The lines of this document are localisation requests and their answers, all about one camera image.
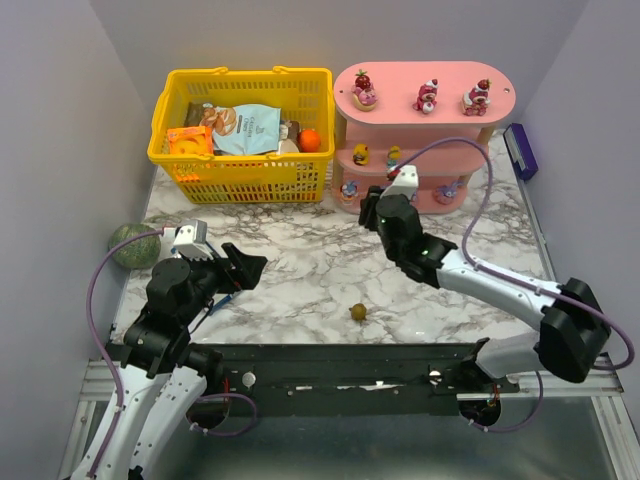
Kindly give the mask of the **purple orange bunny toy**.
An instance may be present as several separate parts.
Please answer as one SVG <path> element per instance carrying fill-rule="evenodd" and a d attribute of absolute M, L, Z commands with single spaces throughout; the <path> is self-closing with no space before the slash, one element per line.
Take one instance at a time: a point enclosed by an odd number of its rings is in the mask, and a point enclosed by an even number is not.
<path fill-rule="evenodd" d="M 344 205 L 351 205 L 358 198 L 358 182 L 351 180 L 340 188 L 340 198 Z"/>

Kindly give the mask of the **yellow duck toy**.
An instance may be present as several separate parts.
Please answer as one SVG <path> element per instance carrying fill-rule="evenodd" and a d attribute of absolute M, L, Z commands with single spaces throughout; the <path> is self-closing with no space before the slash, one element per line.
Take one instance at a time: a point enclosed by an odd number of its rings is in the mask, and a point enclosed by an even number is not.
<path fill-rule="evenodd" d="M 369 163 L 370 152 L 366 144 L 356 144 L 352 152 L 352 161 L 355 165 L 364 166 Z"/>

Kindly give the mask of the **small yellow blue toy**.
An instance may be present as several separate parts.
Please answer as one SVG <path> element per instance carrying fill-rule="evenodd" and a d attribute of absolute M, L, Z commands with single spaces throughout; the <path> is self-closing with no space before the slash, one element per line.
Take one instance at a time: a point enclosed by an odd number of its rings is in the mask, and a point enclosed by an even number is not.
<path fill-rule="evenodd" d="M 399 163 L 401 154 L 402 152 L 399 146 L 392 146 L 386 155 L 386 167 L 388 169 L 394 168 Z"/>

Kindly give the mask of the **olive brown round toy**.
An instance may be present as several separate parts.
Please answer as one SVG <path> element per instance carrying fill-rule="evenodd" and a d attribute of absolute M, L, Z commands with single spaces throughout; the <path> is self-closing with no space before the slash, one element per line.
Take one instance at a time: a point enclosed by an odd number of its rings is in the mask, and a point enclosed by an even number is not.
<path fill-rule="evenodd" d="M 357 322 L 365 321 L 367 318 L 367 308 L 362 303 L 354 304 L 349 308 L 351 319 Z"/>

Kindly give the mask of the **strawberry pink bear donut toy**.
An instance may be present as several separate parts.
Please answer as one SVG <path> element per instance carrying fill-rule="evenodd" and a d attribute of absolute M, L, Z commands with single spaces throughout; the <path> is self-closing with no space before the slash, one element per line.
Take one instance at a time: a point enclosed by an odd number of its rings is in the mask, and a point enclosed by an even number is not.
<path fill-rule="evenodd" d="M 368 112 L 376 107 L 378 96 L 367 71 L 358 70 L 351 92 L 353 104 L 358 110 Z"/>

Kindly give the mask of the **pink bear figure toy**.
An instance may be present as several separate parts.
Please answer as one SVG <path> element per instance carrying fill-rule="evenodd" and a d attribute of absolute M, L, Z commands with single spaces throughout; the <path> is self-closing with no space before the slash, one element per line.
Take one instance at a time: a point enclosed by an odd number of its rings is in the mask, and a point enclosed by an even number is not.
<path fill-rule="evenodd" d="M 415 102 L 412 108 L 415 111 L 423 114 L 430 114 L 433 112 L 437 105 L 437 93 L 439 88 L 439 82 L 437 79 L 431 79 L 423 83 L 418 91 Z"/>

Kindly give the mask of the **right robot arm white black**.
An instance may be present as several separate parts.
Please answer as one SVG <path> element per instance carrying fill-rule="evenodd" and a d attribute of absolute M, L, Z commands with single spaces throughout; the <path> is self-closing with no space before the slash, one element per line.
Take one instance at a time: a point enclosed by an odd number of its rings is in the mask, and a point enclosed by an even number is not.
<path fill-rule="evenodd" d="M 468 295 L 530 327 L 528 334 L 477 341 L 464 378 L 543 369 L 571 383 L 586 379 L 611 334 L 586 282 L 528 278 L 465 256 L 455 243 L 424 232 L 405 195 L 379 186 L 369 188 L 360 208 L 360 225 L 378 233 L 386 257 L 411 280 Z"/>

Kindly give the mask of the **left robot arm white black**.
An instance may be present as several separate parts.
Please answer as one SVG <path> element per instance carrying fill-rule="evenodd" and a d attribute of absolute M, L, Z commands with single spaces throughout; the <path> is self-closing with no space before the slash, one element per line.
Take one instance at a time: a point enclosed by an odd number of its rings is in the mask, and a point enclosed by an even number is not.
<path fill-rule="evenodd" d="M 147 302 L 123 338 L 115 382 L 93 441 L 72 473 L 74 479 L 148 479 L 162 450 L 188 409 L 213 386 L 221 400 L 222 357 L 191 341 L 189 326 L 215 295 L 254 289 L 267 264 L 233 244 L 214 255 L 193 241 L 157 263 L 147 284 Z"/>

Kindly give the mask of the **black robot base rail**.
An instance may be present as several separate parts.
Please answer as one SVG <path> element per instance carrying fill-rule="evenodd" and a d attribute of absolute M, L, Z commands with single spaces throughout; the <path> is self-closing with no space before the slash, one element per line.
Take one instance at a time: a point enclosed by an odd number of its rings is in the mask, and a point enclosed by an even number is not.
<path fill-rule="evenodd" d="M 193 344 L 186 363 L 206 393 L 241 394 L 226 403 L 234 416 L 456 416 L 519 390 L 473 366 L 476 351 L 473 343 Z"/>

